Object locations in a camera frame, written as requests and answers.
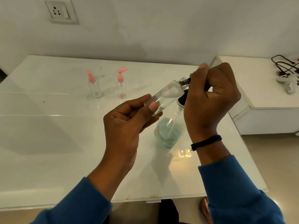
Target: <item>person's right hand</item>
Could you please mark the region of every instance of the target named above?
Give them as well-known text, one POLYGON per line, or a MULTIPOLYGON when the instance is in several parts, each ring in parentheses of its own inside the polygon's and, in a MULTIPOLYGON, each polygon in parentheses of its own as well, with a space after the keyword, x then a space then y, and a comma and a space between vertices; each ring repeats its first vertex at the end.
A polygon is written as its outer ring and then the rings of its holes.
POLYGON ((197 143, 217 135, 218 123, 240 100, 241 94, 228 63, 211 69, 201 64, 190 77, 184 118, 192 143, 197 143), (213 87, 212 92, 206 91, 206 84, 213 87))

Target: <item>wall switch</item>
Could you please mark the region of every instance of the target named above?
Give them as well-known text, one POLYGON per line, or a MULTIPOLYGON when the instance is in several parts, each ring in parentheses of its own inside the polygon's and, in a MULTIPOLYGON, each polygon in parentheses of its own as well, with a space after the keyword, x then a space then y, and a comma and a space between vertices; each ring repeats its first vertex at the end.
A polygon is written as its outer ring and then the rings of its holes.
POLYGON ((78 23, 71 0, 45 0, 53 23, 78 23))

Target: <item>wall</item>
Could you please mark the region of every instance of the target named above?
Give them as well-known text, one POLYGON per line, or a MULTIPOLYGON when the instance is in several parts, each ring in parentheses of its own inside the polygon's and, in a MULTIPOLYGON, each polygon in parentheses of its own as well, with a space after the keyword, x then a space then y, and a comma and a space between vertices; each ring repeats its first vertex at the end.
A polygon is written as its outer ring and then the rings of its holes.
POLYGON ((52 24, 43 0, 0 0, 0 68, 28 55, 211 63, 299 52, 299 0, 72 0, 80 25, 52 24))

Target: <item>pink spray cap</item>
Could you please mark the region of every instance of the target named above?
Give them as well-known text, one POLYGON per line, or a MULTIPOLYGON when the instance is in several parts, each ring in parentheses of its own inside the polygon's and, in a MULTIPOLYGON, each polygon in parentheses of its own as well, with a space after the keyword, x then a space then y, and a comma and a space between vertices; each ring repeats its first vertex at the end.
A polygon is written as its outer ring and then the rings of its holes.
POLYGON ((124 79, 122 73, 123 73, 124 71, 127 71, 127 70, 129 70, 128 67, 126 67, 126 68, 121 68, 121 69, 118 69, 118 70, 117 70, 117 72, 119 73, 119 76, 117 77, 117 81, 118 81, 118 82, 122 83, 122 82, 125 81, 125 79, 124 79))
POLYGON ((95 83, 95 76, 93 75, 92 71, 87 71, 87 77, 90 83, 95 83))

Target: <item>black bracelet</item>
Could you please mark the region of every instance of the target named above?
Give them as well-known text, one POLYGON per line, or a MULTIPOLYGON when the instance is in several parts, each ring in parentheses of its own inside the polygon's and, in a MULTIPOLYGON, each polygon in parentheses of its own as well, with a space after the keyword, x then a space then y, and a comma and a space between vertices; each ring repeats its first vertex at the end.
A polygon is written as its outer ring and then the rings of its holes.
POLYGON ((199 147, 205 147, 207 145, 210 145, 214 142, 218 142, 218 141, 221 141, 222 140, 222 137, 220 135, 214 135, 202 142, 197 142, 197 143, 194 143, 191 145, 191 148, 192 148, 192 151, 196 151, 197 148, 199 147))

